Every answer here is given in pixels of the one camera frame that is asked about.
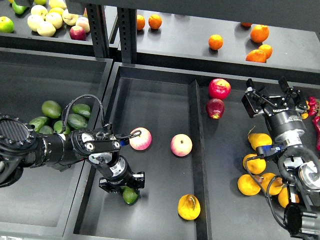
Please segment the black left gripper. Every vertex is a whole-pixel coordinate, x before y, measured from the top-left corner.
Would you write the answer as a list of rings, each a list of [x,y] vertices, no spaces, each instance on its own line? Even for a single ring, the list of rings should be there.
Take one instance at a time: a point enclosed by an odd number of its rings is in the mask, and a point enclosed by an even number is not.
[[[126,159],[119,159],[113,165],[104,162],[98,170],[102,174],[99,187],[107,193],[118,193],[124,186],[135,191],[145,187],[145,172],[133,173]]]

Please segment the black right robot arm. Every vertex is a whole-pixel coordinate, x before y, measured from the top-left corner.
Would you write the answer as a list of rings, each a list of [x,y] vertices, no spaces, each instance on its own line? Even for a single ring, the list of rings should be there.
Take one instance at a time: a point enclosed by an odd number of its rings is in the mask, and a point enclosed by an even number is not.
[[[273,212],[274,219],[292,238],[318,240],[320,208],[314,205],[312,197],[320,193],[320,161],[301,141],[306,131],[301,115],[308,105],[302,91],[289,86],[284,77],[278,84],[283,94],[267,96],[248,79],[241,101],[250,118],[264,117],[272,139],[271,144],[256,148],[256,158],[277,164],[286,185],[288,205],[283,217]]]

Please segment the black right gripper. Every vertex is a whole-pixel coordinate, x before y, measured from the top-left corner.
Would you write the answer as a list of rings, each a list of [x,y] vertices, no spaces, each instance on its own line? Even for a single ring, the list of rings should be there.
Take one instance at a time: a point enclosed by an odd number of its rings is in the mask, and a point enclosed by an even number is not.
[[[267,130],[273,140],[280,140],[286,132],[294,132],[301,137],[306,127],[296,110],[308,110],[307,100],[302,90],[289,86],[287,79],[282,76],[278,80],[284,93],[281,104],[288,108],[273,109],[270,98],[256,90],[251,78],[246,81],[246,91],[241,102],[250,118],[264,114]]]

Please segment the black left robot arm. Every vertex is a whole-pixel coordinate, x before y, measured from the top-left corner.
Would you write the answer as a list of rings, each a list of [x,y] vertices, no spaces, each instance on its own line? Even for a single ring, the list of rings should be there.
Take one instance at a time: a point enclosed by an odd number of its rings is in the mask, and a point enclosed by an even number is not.
[[[135,130],[129,135],[115,134],[113,125],[105,121],[104,107],[99,106],[101,127],[80,128],[70,134],[37,133],[35,126],[18,117],[0,116],[0,186],[17,182],[24,168],[42,166],[64,171],[73,164],[87,161],[102,177],[99,187],[117,193],[123,186],[135,191],[145,187],[145,173],[133,173],[126,158],[120,155],[122,146],[141,135]]]

